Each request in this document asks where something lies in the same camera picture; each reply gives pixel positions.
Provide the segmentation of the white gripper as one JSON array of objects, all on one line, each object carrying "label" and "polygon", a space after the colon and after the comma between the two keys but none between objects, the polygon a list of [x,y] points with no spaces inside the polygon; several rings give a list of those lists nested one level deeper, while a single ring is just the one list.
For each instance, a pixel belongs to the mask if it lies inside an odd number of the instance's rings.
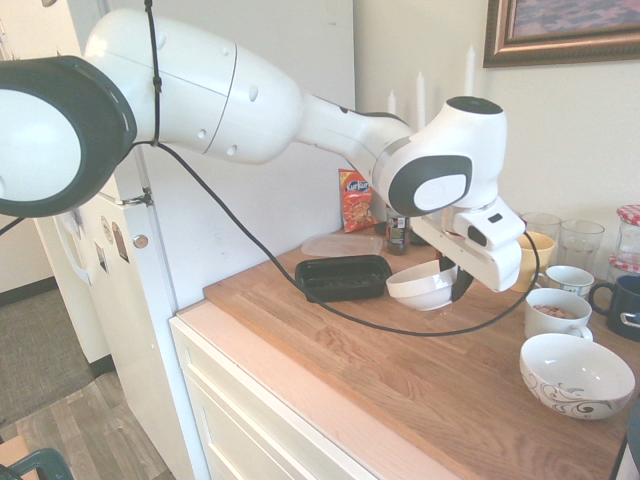
[{"label": "white gripper", "polygon": [[429,216],[413,218],[412,224],[440,253],[441,272],[459,268],[451,288],[453,303],[463,297],[474,279],[494,292],[507,290],[516,282],[521,262],[518,238],[524,233],[524,223],[518,217],[503,218],[493,226],[488,219],[481,219],[479,227],[463,218],[462,234],[447,232]]}]

